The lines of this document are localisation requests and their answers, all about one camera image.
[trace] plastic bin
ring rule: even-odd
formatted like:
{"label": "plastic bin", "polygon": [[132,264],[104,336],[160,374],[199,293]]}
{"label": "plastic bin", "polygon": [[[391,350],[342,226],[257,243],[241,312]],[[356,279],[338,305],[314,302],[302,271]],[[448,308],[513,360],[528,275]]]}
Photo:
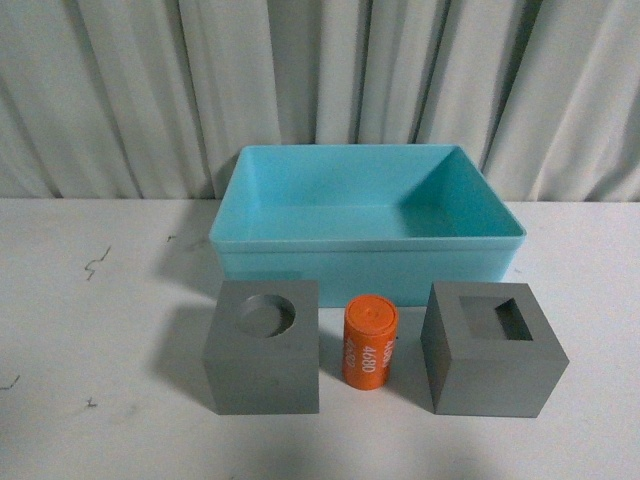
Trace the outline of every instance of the plastic bin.
{"label": "plastic bin", "polygon": [[210,239],[227,278],[314,279],[343,307],[499,281],[525,235],[458,146],[292,145],[242,150]]}

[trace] gray block with circular hole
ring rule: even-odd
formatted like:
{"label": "gray block with circular hole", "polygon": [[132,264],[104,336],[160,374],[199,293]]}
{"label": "gray block with circular hole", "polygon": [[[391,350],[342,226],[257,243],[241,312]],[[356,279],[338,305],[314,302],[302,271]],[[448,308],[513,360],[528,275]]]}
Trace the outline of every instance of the gray block with circular hole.
{"label": "gray block with circular hole", "polygon": [[220,415],[318,413],[317,282],[223,282],[203,361]]}
{"label": "gray block with circular hole", "polygon": [[434,282],[421,341],[436,414],[537,417],[569,364],[527,284]]}

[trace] circular hole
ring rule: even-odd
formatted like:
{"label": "circular hole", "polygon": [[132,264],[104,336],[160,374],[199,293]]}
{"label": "circular hole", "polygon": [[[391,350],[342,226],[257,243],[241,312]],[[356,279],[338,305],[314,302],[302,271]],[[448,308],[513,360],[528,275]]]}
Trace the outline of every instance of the circular hole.
{"label": "circular hole", "polygon": [[256,338],[270,338],[285,332],[296,316],[293,304],[280,295],[254,295],[240,305],[237,328]]}

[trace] scuff mark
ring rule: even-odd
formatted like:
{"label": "scuff mark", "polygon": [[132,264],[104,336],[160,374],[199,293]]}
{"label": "scuff mark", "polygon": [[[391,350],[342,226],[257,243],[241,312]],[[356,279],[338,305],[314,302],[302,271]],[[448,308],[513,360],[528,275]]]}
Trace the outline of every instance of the scuff mark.
{"label": "scuff mark", "polygon": [[0,390],[11,390],[16,385],[16,383],[18,383],[18,380],[20,380],[20,375],[16,377],[11,385],[9,385],[8,387],[0,387]]}
{"label": "scuff mark", "polygon": [[98,262],[102,262],[105,258],[107,258],[107,255],[109,255],[109,252],[111,251],[111,245],[109,245],[109,248],[107,248],[107,251],[104,252],[104,255],[98,259],[95,260],[91,260],[89,263],[87,263],[87,265],[84,267],[84,269],[89,272],[89,276],[87,277],[87,282],[89,280],[91,280],[91,277],[93,277],[93,274],[96,273],[95,269],[91,268],[91,265],[93,265],[94,263],[98,263]]}

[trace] square hole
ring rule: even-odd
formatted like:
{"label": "square hole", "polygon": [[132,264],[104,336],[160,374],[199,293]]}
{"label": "square hole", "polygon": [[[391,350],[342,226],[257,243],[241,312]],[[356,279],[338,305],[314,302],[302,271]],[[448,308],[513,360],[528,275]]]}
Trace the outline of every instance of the square hole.
{"label": "square hole", "polygon": [[513,298],[460,297],[460,304],[474,338],[533,340]]}

